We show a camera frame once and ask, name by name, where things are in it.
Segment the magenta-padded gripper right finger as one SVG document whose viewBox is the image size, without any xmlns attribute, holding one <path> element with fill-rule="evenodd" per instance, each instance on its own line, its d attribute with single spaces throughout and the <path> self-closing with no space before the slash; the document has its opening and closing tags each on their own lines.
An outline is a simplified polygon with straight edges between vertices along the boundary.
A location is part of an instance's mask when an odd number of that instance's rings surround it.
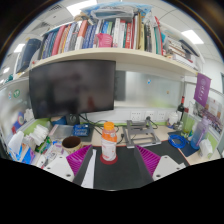
<svg viewBox="0 0 224 224">
<path fill-rule="evenodd" d="M 168 155 L 159 156 L 138 145 L 135 146 L 135 151 L 139 154 L 143 167 L 153 181 L 160 180 L 186 167 L 184 163 L 178 164 Z"/>
</svg>

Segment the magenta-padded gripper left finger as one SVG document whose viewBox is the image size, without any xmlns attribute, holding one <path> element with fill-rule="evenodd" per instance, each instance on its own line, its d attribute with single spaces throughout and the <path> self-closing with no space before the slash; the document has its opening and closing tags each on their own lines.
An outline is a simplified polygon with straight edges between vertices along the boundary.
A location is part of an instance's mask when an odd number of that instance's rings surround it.
<svg viewBox="0 0 224 224">
<path fill-rule="evenodd" d="M 92 187 L 94 185 L 93 146 L 85 146 L 67 157 L 57 156 L 44 170 L 81 187 Z"/>
</svg>

